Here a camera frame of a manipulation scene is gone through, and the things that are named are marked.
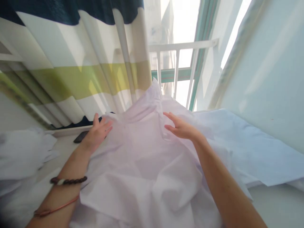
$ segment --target person's right hand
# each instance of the person's right hand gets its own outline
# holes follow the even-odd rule
[[[172,120],[175,125],[175,127],[172,127],[166,124],[165,128],[177,137],[193,140],[197,136],[202,135],[194,126],[173,115],[171,112],[164,112],[163,114]]]

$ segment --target bracelet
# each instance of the bracelet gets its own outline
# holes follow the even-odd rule
[[[64,207],[70,205],[71,203],[74,203],[76,200],[78,200],[78,198],[79,198],[79,195],[76,196],[71,201],[67,202],[66,204],[64,204],[64,205],[62,205],[62,206],[60,206],[60,207],[58,207],[58,208],[56,208],[54,210],[44,210],[42,212],[37,212],[37,210],[36,210],[36,211],[34,211],[34,217],[44,217],[44,216],[47,216],[47,215],[49,215],[49,214],[51,214],[51,213],[53,213],[55,211],[58,211],[58,210],[60,210],[60,209],[62,209]]]
[[[58,177],[53,177],[51,180],[50,180],[50,183],[51,184],[54,184],[54,185],[70,185],[70,184],[80,184],[82,182],[85,182],[88,178],[86,176],[84,176],[83,178],[80,178],[80,179],[59,179]]]

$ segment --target forearm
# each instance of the forearm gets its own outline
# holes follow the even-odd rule
[[[192,140],[210,192],[226,227],[266,227],[260,215],[230,175],[205,137]]]
[[[84,177],[90,159],[90,153],[85,153],[84,150],[86,150],[86,148],[80,144],[65,163],[58,175],[58,178],[80,179]],[[61,186],[54,185],[43,203],[40,205],[38,211],[41,212],[46,209],[56,209],[77,197],[79,192],[80,184]],[[46,217],[34,217],[28,224],[27,228],[68,227],[75,205],[76,202],[73,202]]]

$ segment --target hand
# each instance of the hand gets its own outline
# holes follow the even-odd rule
[[[112,122],[105,123],[106,119],[102,118],[99,122],[98,114],[95,113],[93,120],[93,127],[89,130],[85,138],[82,140],[80,146],[87,150],[92,155],[99,145],[104,141],[105,137],[112,130]]]
[[[173,115],[171,112],[164,112],[163,114],[172,120],[175,125],[175,127],[172,127],[166,124],[165,128],[177,137],[193,140],[197,136],[202,135],[194,126]]]

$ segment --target dark blue stripe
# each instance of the dark blue stripe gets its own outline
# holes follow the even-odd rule
[[[71,123],[70,125],[66,127],[56,128],[54,125],[52,125],[56,130],[60,129],[67,129],[67,128],[74,128],[74,127],[83,127],[83,126],[90,126],[93,125],[93,121],[89,121],[86,116],[82,118],[82,120],[79,123]]]
[[[7,0],[1,0],[0,2],[0,17],[24,26],[20,17],[16,14],[16,12],[13,10]]]
[[[78,10],[84,10],[92,17],[106,24],[114,25],[112,9],[118,9],[125,24],[130,24],[137,16],[138,7],[143,8],[143,0],[3,0],[0,3],[0,17],[24,25],[15,13],[23,12],[66,25],[79,23]]]

